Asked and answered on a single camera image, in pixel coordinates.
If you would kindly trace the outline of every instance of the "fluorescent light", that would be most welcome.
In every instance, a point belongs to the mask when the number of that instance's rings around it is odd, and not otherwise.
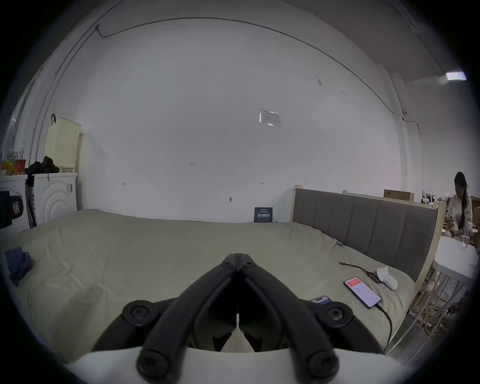
[[[467,77],[463,72],[447,72],[447,80],[466,80]]]

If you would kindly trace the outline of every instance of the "gray upholstered headboard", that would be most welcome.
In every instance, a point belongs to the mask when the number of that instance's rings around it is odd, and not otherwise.
[[[297,189],[293,221],[319,229],[416,281],[432,243],[437,210],[389,200]]]

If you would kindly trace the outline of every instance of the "person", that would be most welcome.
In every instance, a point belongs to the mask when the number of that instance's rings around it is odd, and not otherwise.
[[[473,223],[472,200],[467,193],[467,181],[462,172],[457,172],[455,179],[455,195],[450,198],[447,206],[448,237],[471,236]]]

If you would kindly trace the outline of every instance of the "long black hair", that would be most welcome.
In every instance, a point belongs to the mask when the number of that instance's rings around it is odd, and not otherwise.
[[[462,172],[457,172],[454,183],[459,187],[465,188],[462,197],[462,218],[460,219],[460,224],[458,224],[458,229],[461,229],[465,224],[465,207],[467,206],[467,181],[465,180],[465,175]]]

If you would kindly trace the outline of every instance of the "wire bundle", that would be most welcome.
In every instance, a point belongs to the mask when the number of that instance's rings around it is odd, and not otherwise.
[[[435,336],[439,332],[439,331],[432,332],[431,330],[427,330],[428,328],[427,324],[431,324],[432,328],[434,328],[438,324],[440,320],[440,316],[442,316],[442,313],[444,310],[445,308],[442,308],[438,305],[433,305],[433,304],[427,305],[423,310],[421,314],[420,326],[423,326],[423,330],[428,336]],[[410,309],[410,311],[414,314],[418,314],[418,311],[415,309]]]

